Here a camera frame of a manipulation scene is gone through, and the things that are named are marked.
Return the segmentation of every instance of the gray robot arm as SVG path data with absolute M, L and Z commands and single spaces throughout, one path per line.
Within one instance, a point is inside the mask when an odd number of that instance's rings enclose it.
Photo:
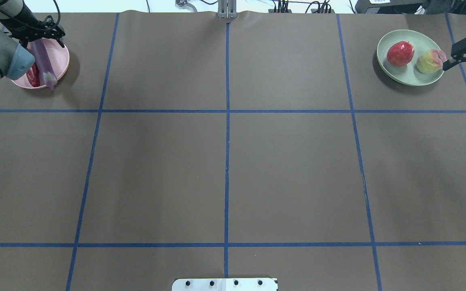
M 19 40 L 18 44 L 0 30 L 0 79 L 6 76 L 16 80 L 34 64 L 33 55 L 25 48 L 28 41 L 52 38 L 64 46 L 61 38 L 65 33 L 59 20 L 54 22 L 48 16 L 39 21 L 23 0 L 0 0 L 0 22 L 11 32 L 11 37 Z

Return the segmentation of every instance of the eggplant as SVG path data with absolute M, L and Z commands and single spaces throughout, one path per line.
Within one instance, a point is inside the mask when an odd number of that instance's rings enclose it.
M 51 66 L 51 61 L 42 38 L 30 42 L 30 45 L 32 46 L 32 55 L 35 57 L 35 63 L 39 69 L 39 77 L 53 91 L 57 86 L 57 76 Z

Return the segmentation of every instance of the black box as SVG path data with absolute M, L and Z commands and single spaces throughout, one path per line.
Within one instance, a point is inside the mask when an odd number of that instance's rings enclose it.
M 390 0 L 389 3 L 372 4 L 370 0 L 358 0 L 355 11 L 361 14 L 414 14 L 423 2 L 424 0 Z

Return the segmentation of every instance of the black cable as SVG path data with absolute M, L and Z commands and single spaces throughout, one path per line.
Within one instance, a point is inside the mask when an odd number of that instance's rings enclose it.
M 287 1 L 289 3 L 301 3 L 301 4 L 310 4 L 310 2 L 302 2 L 302 1 Z
M 324 2 L 321 4 L 321 7 L 316 11 L 316 13 L 325 13 L 325 12 L 327 12 L 329 9 L 331 10 L 332 7 L 330 6 L 330 4 L 329 4 L 328 2 L 330 2 L 330 0 L 324 1 Z
M 320 2 L 319 1 L 313 1 L 309 4 L 309 7 L 307 7 L 307 9 L 305 10 L 305 13 L 307 13 L 309 11 L 309 8 L 310 6 L 312 6 L 312 4 L 315 4 L 317 3 L 318 4 L 318 10 L 320 9 Z
M 352 10 L 352 12 L 354 14 L 356 14 L 355 10 L 354 10 L 354 6 L 352 5 L 352 0 L 348 0 L 350 2 L 350 9 Z
M 22 25 L 24 25 L 24 26 L 26 26 L 28 28 L 31 28 L 31 29 L 33 29 L 35 31 L 50 32 L 50 31 L 54 30 L 55 28 L 57 28 L 57 26 L 59 26 L 59 23 L 61 22 L 61 10 L 59 9 L 59 5 L 57 4 L 56 0 L 53 0 L 53 3 L 55 3 L 55 7 L 57 8 L 57 22 L 55 22 L 55 24 L 52 27 L 46 28 L 46 29 L 33 27 L 33 26 L 31 26 L 31 25 L 29 25 L 27 23 L 22 22 L 21 20 L 15 18 L 13 16 L 8 15 L 5 11 L 2 11 L 1 9 L 0 9 L 0 13 L 2 13 L 3 15 L 5 15 L 6 17 L 8 17 L 8 18 L 10 18 L 12 20 L 15 20 L 15 21 L 19 22 L 19 24 L 22 24 Z

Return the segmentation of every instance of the plate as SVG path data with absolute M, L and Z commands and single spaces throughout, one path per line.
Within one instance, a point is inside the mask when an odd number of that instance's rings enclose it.
M 401 67 L 392 65 L 387 54 L 390 47 L 399 41 L 408 41 L 415 48 L 415 54 L 409 64 Z M 424 86 L 432 84 L 442 77 L 443 70 L 432 74 L 424 74 L 416 68 L 416 60 L 430 49 L 440 49 L 432 39 L 420 32 L 410 30 L 396 30 L 384 35 L 377 45 L 377 61 L 382 70 L 393 80 L 409 86 Z
M 57 81 L 59 81 L 66 71 L 68 70 L 68 66 L 70 65 L 70 52 L 66 45 L 64 47 L 60 46 L 59 43 L 54 39 L 43 38 L 44 47 L 46 48 L 46 52 L 48 53 L 48 58 L 50 58 L 51 67 L 53 68 L 53 72 L 57 76 Z M 41 85 L 39 87 L 33 87 L 26 74 L 24 74 L 19 79 L 12 82 L 18 85 L 21 88 L 26 89 L 40 89 L 46 88 L 46 85 Z

